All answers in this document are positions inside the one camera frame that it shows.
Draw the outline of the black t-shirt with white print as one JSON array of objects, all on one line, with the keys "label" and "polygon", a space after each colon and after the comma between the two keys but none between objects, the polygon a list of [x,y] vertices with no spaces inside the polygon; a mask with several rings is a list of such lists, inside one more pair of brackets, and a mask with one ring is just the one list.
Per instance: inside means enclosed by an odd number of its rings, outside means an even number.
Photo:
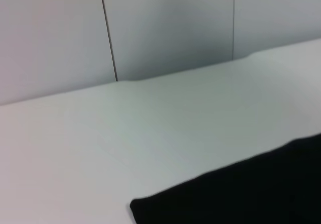
[{"label": "black t-shirt with white print", "polygon": [[321,224],[321,134],[130,203],[136,224]]}]

